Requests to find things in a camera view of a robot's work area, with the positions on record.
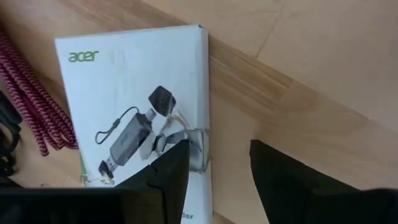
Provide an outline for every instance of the wooden surface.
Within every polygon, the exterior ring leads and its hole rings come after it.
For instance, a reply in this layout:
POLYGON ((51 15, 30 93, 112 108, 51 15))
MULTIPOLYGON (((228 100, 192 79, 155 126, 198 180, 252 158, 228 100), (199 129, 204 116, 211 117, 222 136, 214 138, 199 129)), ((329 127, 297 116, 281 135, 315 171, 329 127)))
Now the wooden surface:
MULTIPOLYGON (((215 223, 227 223, 219 215, 233 223, 264 223, 249 165, 252 138, 355 187, 398 187, 391 73, 397 29, 388 22, 395 3, 374 2, 3 0, 0 21, 64 106, 54 38, 184 24, 173 16, 205 26, 211 34, 215 223)), ((30 145, 19 149, 30 165, 17 181, 32 186, 61 175, 53 185, 79 181, 75 152, 41 158, 30 145)))

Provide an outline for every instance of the black object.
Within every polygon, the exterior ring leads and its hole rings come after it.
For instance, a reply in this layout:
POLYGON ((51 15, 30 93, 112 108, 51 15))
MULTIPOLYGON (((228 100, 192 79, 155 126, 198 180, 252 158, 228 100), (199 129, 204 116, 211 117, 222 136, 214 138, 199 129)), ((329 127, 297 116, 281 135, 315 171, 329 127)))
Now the black object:
POLYGON ((251 169, 270 224, 398 223, 398 191, 360 191, 260 142, 251 169))
POLYGON ((9 177, 14 173, 13 166, 16 161, 12 156, 12 152, 19 142, 19 131, 21 128, 18 124, 22 122, 22 118, 13 107, 7 97, 0 91, 0 122, 10 130, 12 140, 6 146, 6 135, 0 130, 0 177, 9 177))
POLYGON ((167 116, 175 106, 173 94, 162 86, 158 86, 149 96, 149 101, 154 109, 162 116, 167 116))
POLYGON ((178 224, 188 185, 189 142, 110 189, 2 189, 0 223, 178 224))

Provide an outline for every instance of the white box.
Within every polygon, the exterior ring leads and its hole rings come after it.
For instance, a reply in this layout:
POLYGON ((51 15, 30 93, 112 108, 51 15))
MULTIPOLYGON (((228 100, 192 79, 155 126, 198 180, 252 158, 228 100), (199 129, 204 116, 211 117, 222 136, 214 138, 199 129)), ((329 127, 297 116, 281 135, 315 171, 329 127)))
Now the white box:
MULTIPOLYGON (((196 160, 190 160, 182 223, 211 223, 207 31, 200 26, 129 30, 59 38, 55 45, 88 186, 112 187, 121 183, 158 158, 155 152, 149 155, 156 136, 170 140, 169 134, 189 130, 200 152, 196 160), (169 104, 162 101, 168 96, 167 91, 158 99, 161 103, 157 108, 151 103, 149 97, 159 86, 172 94, 175 106, 170 106, 172 100, 166 101, 169 104), (150 134, 143 143, 139 141, 142 145, 137 152, 131 151, 131 157, 118 156, 116 151, 126 142, 124 130, 137 126, 129 126, 138 116, 134 110, 121 118, 102 144, 95 142, 95 136, 98 131, 108 130, 132 106, 142 114, 148 111, 148 121, 155 113, 147 128, 150 134), (167 111, 167 115, 162 116, 160 111, 167 111), (98 170, 102 161, 112 170, 112 181, 98 170), (116 167, 121 161, 127 162, 116 167)), ((157 143, 163 149, 160 140, 157 143)))

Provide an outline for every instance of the black cable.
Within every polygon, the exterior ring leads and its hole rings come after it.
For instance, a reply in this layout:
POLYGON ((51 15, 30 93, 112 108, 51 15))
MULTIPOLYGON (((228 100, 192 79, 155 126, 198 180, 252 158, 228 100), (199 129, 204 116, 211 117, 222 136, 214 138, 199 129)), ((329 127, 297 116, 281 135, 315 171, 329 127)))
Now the black cable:
POLYGON ((112 134, 113 130, 115 130, 115 129, 119 126, 120 120, 123 118, 123 116, 126 115, 126 113, 129 112, 129 111, 132 110, 132 109, 136 109, 136 110, 137 110, 137 113, 139 113, 139 109, 138 109, 138 107, 136 107, 136 106, 132 106, 132 107, 130 107, 129 109, 127 109, 127 110, 122 114, 122 116, 120 116, 120 118, 116 119, 116 120, 113 122, 113 124, 112 124, 111 128, 109 128, 109 130, 107 130, 107 131, 98 131, 98 132, 95 134, 95 143, 97 143, 97 144, 102 144, 102 143, 104 143, 105 140, 109 137, 109 135, 112 134), (99 135, 99 134, 106 134, 106 136, 105 136, 101 141, 98 142, 98 135, 99 135))

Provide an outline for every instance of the product image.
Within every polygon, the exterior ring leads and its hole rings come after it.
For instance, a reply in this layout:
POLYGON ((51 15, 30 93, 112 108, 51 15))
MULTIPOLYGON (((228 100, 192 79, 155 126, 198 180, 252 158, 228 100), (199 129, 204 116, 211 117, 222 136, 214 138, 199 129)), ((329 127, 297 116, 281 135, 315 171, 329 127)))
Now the product image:
MULTIPOLYGON (((153 107, 153 109, 160 114, 161 116, 166 117, 166 123, 164 127, 169 123, 169 115, 172 113, 175 98, 172 93, 166 90, 162 86, 158 86, 155 91, 150 95, 149 101, 153 107)), ((119 135, 117 140, 113 143, 110 148, 110 156, 102 161, 98 167, 98 171, 101 175, 106 179, 113 179, 113 172, 118 166, 124 166, 126 162, 134 155, 137 150, 141 147, 142 143, 147 139, 150 133, 152 133, 152 120, 156 117, 156 112, 153 109, 149 109, 146 114, 141 114, 139 112, 139 108, 132 106, 127 109, 121 116, 118 118, 113 124, 111 129, 108 131, 100 131, 97 132, 95 136, 95 142, 97 144, 102 144, 106 138, 116 129, 120 120, 127 114, 130 110, 136 110, 137 112, 132 117, 130 122, 128 122, 127 126, 124 128, 122 133, 119 135), (98 136, 100 134, 105 134, 105 137, 98 141, 98 136)), ((154 143, 154 147, 150 147, 146 149, 147 151, 153 151, 152 149, 159 148, 157 146, 156 141, 154 143)))

